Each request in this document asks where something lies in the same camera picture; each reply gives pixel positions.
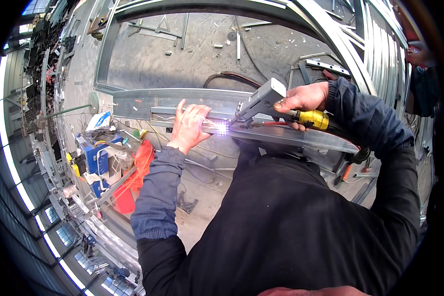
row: wrist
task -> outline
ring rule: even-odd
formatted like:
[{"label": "wrist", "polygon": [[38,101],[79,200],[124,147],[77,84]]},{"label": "wrist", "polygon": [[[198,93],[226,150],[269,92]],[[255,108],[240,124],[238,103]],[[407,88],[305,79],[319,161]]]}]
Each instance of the wrist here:
[{"label": "wrist", "polygon": [[178,149],[179,151],[183,152],[184,155],[186,155],[191,150],[191,148],[188,149],[184,145],[181,145],[180,143],[178,143],[177,141],[169,141],[166,144],[166,146]]}]

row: concrete floor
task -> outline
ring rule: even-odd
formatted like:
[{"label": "concrete floor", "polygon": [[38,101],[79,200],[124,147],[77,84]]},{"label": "concrete floor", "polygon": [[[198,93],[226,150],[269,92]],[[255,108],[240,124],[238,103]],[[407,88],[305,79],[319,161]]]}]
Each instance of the concrete floor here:
[{"label": "concrete floor", "polygon": [[[76,11],[76,19],[81,20],[77,28],[76,35],[82,35],[81,41],[75,46],[75,54],[71,63],[66,69],[67,78],[64,86],[65,100],[64,108],[72,108],[83,105],[87,101],[88,95],[93,92],[92,84],[95,75],[96,58],[100,41],[84,34],[86,21],[88,20],[93,2],[85,2]],[[144,25],[156,27],[162,16],[149,17],[144,19]],[[239,25],[256,21],[254,19],[239,17]],[[167,15],[167,23],[172,32],[180,32],[182,29],[183,15]],[[264,81],[253,64],[250,62],[247,52],[242,47],[241,67],[236,66],[236,42],[226,45],[227,33],[231,32],[231,27],[235,26],[235,18],[231,15],[221,14],[201,14],[191,13],[186,33],[184,50],[173,47],[173,41],[153,36],[144,36],[143,34],[134,34],[129,37],[129,33],[134,28],[123,24],[119,31],[119,36],[115,43],[110,63],[108,81],[115,85],[123,85],[127,89],[143,88],[200,88],[206,78],[220,71],[236,71],[248,75],[256,80]],[[302,33],[293,31],[286,27],[278,25],[253,27],[251,31],[242,32],[249,51],[255,57],[259,64],[261,72],[265,76],[272,76],[285,82],[285,76],[290,69],[290,65],[296,61],[299,56],[330,51],[326,44],[305,36]],[[223,44],[223,49],[214,49],[213,44]],[[171,50],[171,56],[165,56],[165,51]],[[331,58],[322,57],[323,62],[336,64]],[[320,71],[310,72],[312,80],[322,77]],[[303,84],[301,75],[296,71],[293,78],[293,86]],[[216,79],[209,85],[210,88],[229,89],[252,92],[253,87],[226,79]],[[103,93],[98,93],[102,101],[101,111],[110,111],[113,113],[112,97]],[[66,151],[75,151],[76,145],[74,136],[81,132],[82,127],[86,126],[92,116],[74,111],[65,115],[65,137],[67,139]],[[129,120],[130,128],[126,128],[132,133],[132,128],[137,128],[136,120]],[[141,122],[143,128],[151,131],[151,128]],[[163,128],[157,130],[165,134]],[[149,133],[146,137],[159,149],[160,142],[165,145],[166,141],[158,140],[156,134]],[[138,147],[137,143],[131,138],[129,143],[132,147]],[[201,143],[201,146],[218,153],[209,152],[200,148],[188,154],[188,158],[204,165],[214,168],[235,168],[237,163],[238,148],[232,139],[223,136],[213,136],[211,139]],[[217,160],[210,162],[207,158],[217,156]],[[376,160],[373,164],[373,171],[379,171],[380,161]],[[363,164],[355,165],[351,170],[352,176],[360,172]],[[429,193],[430,184],[430,161],[421,163],[421,201],[423,202]],[[177,219],[178,235],[183,241],[186,251],[194,246],[200,239],[202,233],[212,220],[220,207],[221,201],[231,184],[231,173],[225,172],[226,177],[212,175],[207,170],[188,165],[183,172],[181,185],[178,192],[185,191],[185,200],[192,202],[198,199],[197,206],[189,215],[178,208]],[[90,188],[77,178],[74,178],[77,186],[88,193]],[[369,182],[369,179],[362,179],[355,183],[344,184],[340,189],[336,189],[343,196],[351,200],[361,188]],[[363,206],[370,207],[374,201],[376,187],[363,202]],[[104,210],[104,216],[108,219],[107,226],[119,235],[131,246],[136,247],[130,224],[129,215],[120,215],[114,212],[111,207]]]}]

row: forearm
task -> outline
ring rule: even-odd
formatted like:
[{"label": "forearm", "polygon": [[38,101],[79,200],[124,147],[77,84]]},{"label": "forearm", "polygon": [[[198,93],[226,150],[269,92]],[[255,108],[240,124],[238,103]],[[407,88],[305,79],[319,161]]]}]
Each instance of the forearm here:
[{"label": "forearm", "polygon": [[137,240],[168,238],[178,233],[175,211],[184,159],[184,153],[172,147],[164,146],[155,154],[130,218]]},{"label": "forearm", "polygon": [[326,110],[364,140],[379,159],[414,144],[413,133],[400,121],[395,110],[378,97],[360,93],[357,86],[344,78],[329,81]]}]

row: yellow tape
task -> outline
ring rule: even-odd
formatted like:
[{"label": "yellow tape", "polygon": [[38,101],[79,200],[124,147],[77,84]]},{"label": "yellow tape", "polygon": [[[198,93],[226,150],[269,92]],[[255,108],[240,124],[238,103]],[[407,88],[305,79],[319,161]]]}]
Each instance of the yellow tape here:
[{"label": "yellow tape", "polygon": [[329,116],[319,110],[299,111],[298,122],[306,127],[315,127],[325,131],[329,125]]}]

